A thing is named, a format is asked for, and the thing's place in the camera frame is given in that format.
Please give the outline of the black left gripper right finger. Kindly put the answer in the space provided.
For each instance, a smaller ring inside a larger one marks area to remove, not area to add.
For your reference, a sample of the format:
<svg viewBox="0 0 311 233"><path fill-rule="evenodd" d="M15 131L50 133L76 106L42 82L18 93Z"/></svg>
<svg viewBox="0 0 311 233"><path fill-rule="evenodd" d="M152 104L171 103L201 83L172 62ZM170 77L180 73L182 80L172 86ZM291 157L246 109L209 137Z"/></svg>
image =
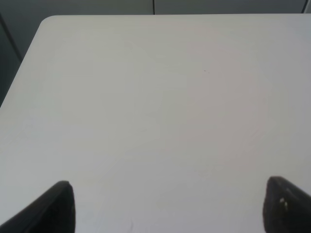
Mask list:
<svg viewBox="0 0 311 233"><path fill-rule="evenodd" d="M287 179L272 176L267 181L262 216L267 233L309 233L311 196Z"/></svg>

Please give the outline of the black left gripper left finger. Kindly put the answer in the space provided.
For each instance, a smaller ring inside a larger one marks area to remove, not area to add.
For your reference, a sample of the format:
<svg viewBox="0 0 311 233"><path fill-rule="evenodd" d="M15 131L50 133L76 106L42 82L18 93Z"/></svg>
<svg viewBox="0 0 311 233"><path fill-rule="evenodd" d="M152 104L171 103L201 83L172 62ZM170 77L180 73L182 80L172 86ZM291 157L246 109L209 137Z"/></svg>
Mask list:
<svg viewBox="0 0 311 233"><path fill-rule="evenodd" d="M2 233L73 233L76 226L74 192L59 181L0 226Z"/></svg>

